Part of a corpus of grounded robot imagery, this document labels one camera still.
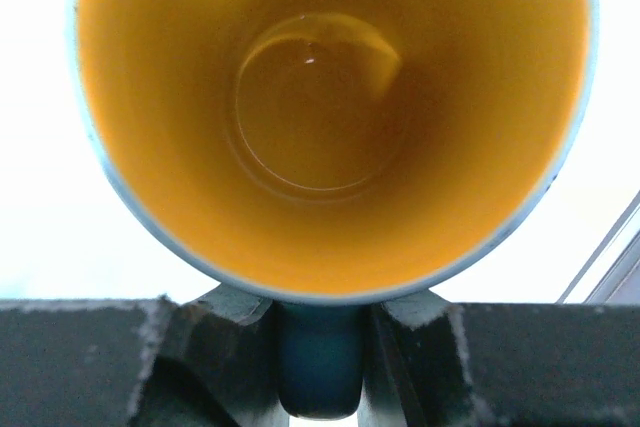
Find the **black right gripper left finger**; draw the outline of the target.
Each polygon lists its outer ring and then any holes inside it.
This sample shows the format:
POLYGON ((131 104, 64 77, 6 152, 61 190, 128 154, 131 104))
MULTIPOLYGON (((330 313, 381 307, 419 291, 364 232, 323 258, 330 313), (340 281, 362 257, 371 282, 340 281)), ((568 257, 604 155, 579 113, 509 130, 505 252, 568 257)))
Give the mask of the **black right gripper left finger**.
POLYGON ((220 286, 186 303, 5 300, 5 426, 285 426, 273 304, 220 286))

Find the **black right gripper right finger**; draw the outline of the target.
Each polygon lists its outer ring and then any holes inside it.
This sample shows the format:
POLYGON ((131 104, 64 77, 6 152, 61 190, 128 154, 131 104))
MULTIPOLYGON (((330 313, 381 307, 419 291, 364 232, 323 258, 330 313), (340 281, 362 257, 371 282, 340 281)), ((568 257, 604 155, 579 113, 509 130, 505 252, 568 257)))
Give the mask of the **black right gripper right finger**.
POLYGON ((362 426, 635 426, 639 310, 450 303, 429 291, 374 305, 362 426))

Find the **blue butterfly mug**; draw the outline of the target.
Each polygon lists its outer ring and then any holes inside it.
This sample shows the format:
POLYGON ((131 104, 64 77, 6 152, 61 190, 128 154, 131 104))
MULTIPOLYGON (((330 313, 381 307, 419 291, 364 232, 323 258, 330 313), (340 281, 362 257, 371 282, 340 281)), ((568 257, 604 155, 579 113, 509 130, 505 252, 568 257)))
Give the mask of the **blue butterfly mug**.
POLYGON ((530 214, 584 115, 597 0, 70 0, 83 121, 159 242, 279 307, 284 409, 357 408, 366 306, 530 214))

